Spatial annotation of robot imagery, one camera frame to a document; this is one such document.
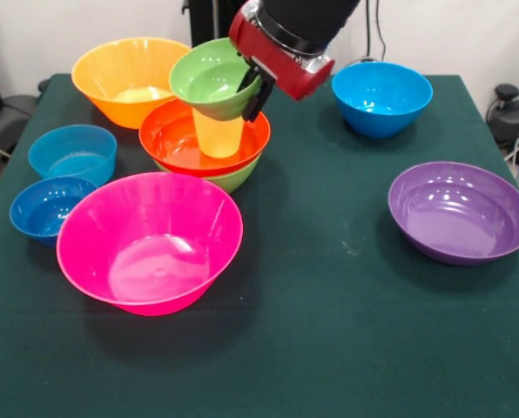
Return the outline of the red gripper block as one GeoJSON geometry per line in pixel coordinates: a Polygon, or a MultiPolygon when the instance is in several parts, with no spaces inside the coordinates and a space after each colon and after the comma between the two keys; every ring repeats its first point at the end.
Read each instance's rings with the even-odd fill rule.
{"type": "Polygon", "coordinates": [[[242,112],[242,118],[248,122],[259,116],[275,84],[291,98],[301,100],[313,94],[334,67],[334,60],[325,52],[308,56],[282,46],[266,32],[260,20],[264,14],[260,3],[246,3],[236,13],[229,30],[233,46],[251,65],[237,92],[256,92],[260,86],[242,112]],[[267,75],[260,75],[260,70],[267,75]]]}

